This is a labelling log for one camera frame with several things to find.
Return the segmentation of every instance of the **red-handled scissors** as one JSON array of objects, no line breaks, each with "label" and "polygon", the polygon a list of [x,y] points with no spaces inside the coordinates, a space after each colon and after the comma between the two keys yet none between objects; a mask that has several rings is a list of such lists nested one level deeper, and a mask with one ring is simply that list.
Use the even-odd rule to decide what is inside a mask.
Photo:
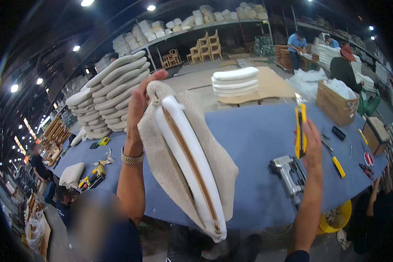
[{"label": "red-handled scissors", "polygon": [[368,151],[365,149],[364,144],[361,142],[362,148],[364,149],[364,161],[366,166],[373,166],[374,165],[374,160],[372,159],[372,156]]}]

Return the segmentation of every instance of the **blue table surface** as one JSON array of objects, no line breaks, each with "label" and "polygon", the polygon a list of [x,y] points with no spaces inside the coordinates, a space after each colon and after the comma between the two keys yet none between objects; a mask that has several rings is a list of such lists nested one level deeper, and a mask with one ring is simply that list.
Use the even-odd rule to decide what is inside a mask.
[{"label": "blue table surface", "polygon": [[[335,125],[314,103],[306,103],[307,115],[321,132],[330,137],[329,145],[346,173],[344,179],[337,175],[329,153],[322,146],[323,185],[321,211],[338,207],[353,198],[371,184],[371,180],[359,167],[364,163],[362,138],[358,128],[364,126],[364,119],[356,115],[354,123],[340,128],[346,139],[340,141],[331,132]],[[236,178],[233,218],[228,228],[261,229],[292,223],[295,218],[291,201],[276,175],[270,174],[270,160],[289,155],[294,156],[295,126],[294,103],[265,106],[240,107],[205,113],[208,127],[217,141],[229,153],[239,168]],[[81,142],[70,148],[61,158],[53,172],[60,177],[68,166],[84,162],[82,178],[94,169],[92,163],[105,159],[105,153],[112,150],[115,162],[105,166],[106,179],[99,185],[114,193],[117,191],[121,169],[121,148],[126,134],[112,133],[110,142],[97,149],[89,149],[96,140]],[[350,159],[350,146],[353,146]],[[68,140],[63,144],[67,148]],[[387,160],[384,154],[375,156],[374,179],[381,175]],[[144,160],[144,184],[146,190],[145,215],[185,226],[194,222],[168,197],[151,174],[147,158]]]}]

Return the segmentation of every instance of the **dark green shirt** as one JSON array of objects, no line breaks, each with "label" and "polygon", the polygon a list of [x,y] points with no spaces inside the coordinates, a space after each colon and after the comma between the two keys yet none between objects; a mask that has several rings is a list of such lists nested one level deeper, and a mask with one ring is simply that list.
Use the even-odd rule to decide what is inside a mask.
[{"label": "dark green shirt", "polygon": [[345,83],[345,85],[356,93],[362,90],[361,83],[357,84],[351,63],[342,57],[334,57],[330,62],[330,79],[336,78]]}]

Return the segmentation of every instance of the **red hat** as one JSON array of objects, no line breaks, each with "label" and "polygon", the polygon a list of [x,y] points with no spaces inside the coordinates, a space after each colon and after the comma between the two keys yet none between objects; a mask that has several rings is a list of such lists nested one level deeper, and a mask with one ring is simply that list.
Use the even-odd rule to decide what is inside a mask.
[{"label": "red hat", "polygon": [[354,55],[352,54],[351,47],[348,44],[345,44],[345,45],[342,46],[341,55],[343,57],[345,57],[347,60],[350,60],[352,62],[356,62],[357,61],[355,59]]}]

